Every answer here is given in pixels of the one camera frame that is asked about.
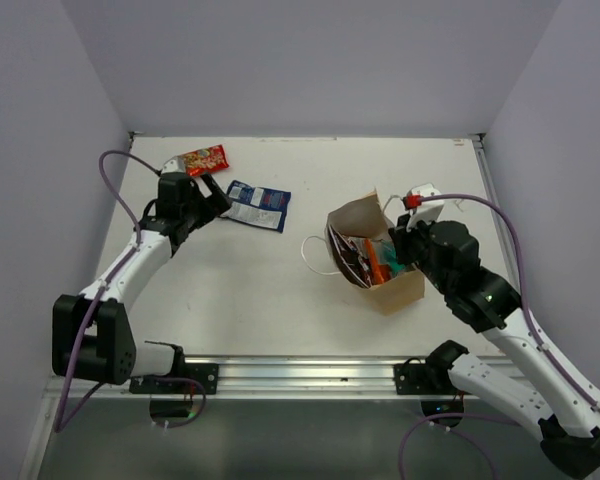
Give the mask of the teal Fox's candy bag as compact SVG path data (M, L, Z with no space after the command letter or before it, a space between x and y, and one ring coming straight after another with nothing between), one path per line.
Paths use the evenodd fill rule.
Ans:
M413 270L412 267L405 266L399 262L395 247L391 242L380 240L377 243L377 247L379 248L381 257L380 264L388 268L390 278L395 278Z

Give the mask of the orange snack packet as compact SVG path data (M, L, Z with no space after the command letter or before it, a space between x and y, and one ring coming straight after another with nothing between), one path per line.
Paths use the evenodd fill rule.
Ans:
M364 247L367 252L373 284L381 285L390 281L391 269L388 265L379 263L373 242L369 238L364 238Z

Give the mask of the brown paper bag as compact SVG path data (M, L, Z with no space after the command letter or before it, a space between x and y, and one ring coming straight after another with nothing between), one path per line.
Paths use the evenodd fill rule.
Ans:
M329 271L308 264L314 273L344 279L374 310L388 316L422 300L424 276L397 260L385 215L376 191L328 213L323 233L311 235L300 246L317 240L324 244L333 264Z

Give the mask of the brown chip bag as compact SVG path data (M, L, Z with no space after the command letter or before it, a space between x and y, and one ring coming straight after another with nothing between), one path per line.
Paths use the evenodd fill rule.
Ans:
M343 276L353 285L368 289L374 285L364 238L344 235L332 225L326 229L333 260Z

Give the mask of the red Doritos chip bag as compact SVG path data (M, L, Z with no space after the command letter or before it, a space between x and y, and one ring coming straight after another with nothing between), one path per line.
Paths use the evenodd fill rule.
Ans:
M329 240L335 256L347 267L361 268L362 263L357 247L332 226L328 227Z

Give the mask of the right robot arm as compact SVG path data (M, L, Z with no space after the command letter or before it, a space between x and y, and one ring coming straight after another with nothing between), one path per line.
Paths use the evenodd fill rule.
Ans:
M600 468L600 389L524 310L514 287L482 265L479 242L467 227L404 214L389 235L398 260L422 272L452 314L496 346L531 384L525 388L485 373L466 348L447 341L428 358L429 387L444 393L456 386L480 397L525 428L549 461L573 479Z

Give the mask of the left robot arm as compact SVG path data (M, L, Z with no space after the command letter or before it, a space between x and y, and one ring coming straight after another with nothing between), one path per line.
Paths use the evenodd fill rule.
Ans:
M60 296L52 310L52 370L65 378L121 385L152 376L165 392L188 379L181 347L139 342L130 312L151 278L189 235L226 213L231 199L211 174L160 175L157 196L114 263L76 295Z

